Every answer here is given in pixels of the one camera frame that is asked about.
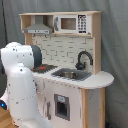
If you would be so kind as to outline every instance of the gray wall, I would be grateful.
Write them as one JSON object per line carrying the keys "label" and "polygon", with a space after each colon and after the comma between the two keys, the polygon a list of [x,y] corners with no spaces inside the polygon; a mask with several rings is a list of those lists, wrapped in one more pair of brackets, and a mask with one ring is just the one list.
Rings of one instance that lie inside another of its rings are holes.
{"label": "gray wall", "polygon": [[106,119],[114,128],[128,128],[128,0],[4,0],[8,42],[24,44],[19,13],[102,12],[102,70],[114,83],[106,88]]}
{"label": "gray wall", "polygon": [[[4,18],[3,18],[3,9],[2,1],[0,1],[0,49],[5,47],[5,28],[4,28]],[[6,76],[0,76],[0,97],[3,95],[6,88]]]}

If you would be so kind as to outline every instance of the white robot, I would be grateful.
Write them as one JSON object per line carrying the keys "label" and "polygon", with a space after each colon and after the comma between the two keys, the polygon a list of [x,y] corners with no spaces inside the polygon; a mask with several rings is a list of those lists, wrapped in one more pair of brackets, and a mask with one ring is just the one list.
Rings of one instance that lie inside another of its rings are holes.
{"label": "white robot", "polygon": [[31,72],[41,64],[41,50],[36,45],[12,42],[0,50],[0,71],[7,75],[7,88],[0,98],[0,106],[9,109],[19,128],[52,128],[50,121],[39,113]]}

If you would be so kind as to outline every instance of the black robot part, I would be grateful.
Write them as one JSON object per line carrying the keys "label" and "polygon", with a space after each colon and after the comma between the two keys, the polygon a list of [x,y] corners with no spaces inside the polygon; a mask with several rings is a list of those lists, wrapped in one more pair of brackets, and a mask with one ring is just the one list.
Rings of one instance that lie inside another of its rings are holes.
{"label": "black robot part", "polygon": [[4,75],[5,74],[5,70],[4,70],[4,66],[1,60],[1,50],[0,50],[0,75]]}
{"label": "black robot part", "polygon": [[34,57],[34,68],[39,67],[42,64],[41,49],[37,45],[31,45]]}
{"label": "black robot part", "polygon": [[0,106],[1,108],[3,108],[4,110],[7,110],[7,105],[3,100],[0,100]]}

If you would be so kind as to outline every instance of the kitchen hood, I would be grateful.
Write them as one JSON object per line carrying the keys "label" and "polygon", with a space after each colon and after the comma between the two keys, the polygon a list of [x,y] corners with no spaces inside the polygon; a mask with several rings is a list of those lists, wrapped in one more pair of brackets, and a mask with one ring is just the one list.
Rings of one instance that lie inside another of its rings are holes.
{"label": "kitchen hood", "polygon": [[35,16],[35,24],[25,28],[25,33],[41,33],[41,34],[52,34],[53,29],[46,26],[44,22],[46,18],[44,16]]}

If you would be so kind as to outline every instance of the microwave window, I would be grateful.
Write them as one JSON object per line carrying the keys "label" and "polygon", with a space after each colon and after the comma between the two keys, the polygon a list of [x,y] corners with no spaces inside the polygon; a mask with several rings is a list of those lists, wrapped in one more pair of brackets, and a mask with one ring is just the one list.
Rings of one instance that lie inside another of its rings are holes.
{"label": "microwave window", "polygon": [[76,30],[76,18],[61,18],[61,29]]}

